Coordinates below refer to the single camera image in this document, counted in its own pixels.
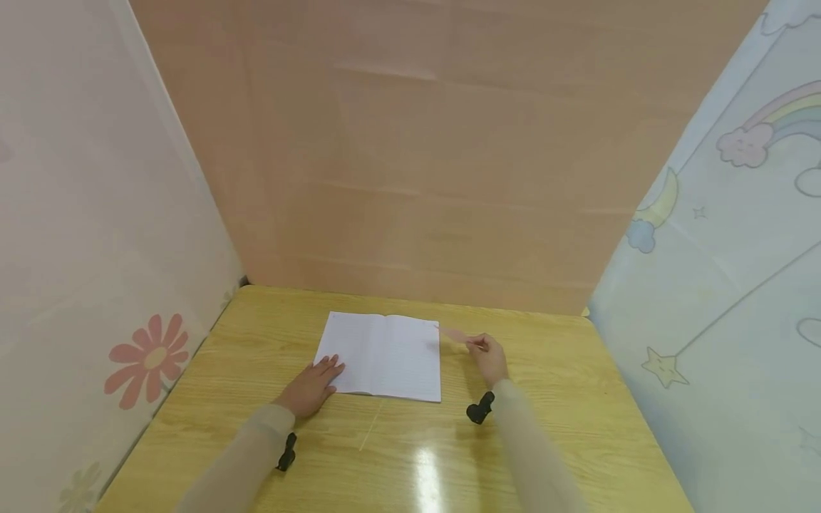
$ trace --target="black clip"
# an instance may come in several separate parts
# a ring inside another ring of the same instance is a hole
[[[486,392],[478,405],[470,405],[467,407],[467,418],[474,424],[483,423],[484,418],[490,413],[490,405],[493,403],[493,399],[496,399],[493,392]]]
[[[279,457],[279,465],[277,465],[277,470],[285,472],[286,470],[288,470],[288,467],[291,466],[291,463],[294,462],[294,460],[296,459],[296,453],[294,452],[295,443],[296,434],[289,434],[288,439],[285,441],[285,452],[283,452],[282,456]]]

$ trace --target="open notebook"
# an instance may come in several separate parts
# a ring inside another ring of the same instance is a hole
[[[436,321],[401,315],[331,312],[314,363],[339,355],[337,392],[442,401]]]

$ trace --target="beige sleeve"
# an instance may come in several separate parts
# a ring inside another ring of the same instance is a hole
[[[493,394],[493,420],[523,511],[586,511],[570,470],[539,426],[525,394],[509,379],[496,383]]]
[[[294,415],[278,405],[261,406],[233,442],[189,488],[176,513],[245,513],[259,485],[285,451]]]

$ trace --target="pink flower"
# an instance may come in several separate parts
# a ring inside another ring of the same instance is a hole
[[[767,123],[753,126],[748,131],[736,128],[729,134],[718,138],[716,148],[721,152],[724,162],[733,166],[758,167],[767,160],[767,149],[764,147],[773,138],[773,128]]]
[[[136,346],[120,344],[108,353],[112,362],[131,364],[116,371],[105,381],[105,393],[113,394],[131,380],[120,400],[122,409],[130,410],[137,404],[143,382],[146,382],[145,398],[150,403],[159,398],[163,386],[160,373],[171,381],[180,377],[182,369],[179,364],[188,360],[188,351],[180,351],[188,341],[188,333],[182,332],[178,337],[180,326],[182,316],[174,314],[163,336],[163,320],[159,315],[154,315],[149,320],[148,331],[141,327],[131,336]]]

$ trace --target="left hand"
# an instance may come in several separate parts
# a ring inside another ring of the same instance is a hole
[[[339,355],[325,356],[316,365],[308,364],[271,402],[287,408],[298,419],[310,417],[337,391],[328,384],[345,370],[345,364],[337,365],[338,360]]]

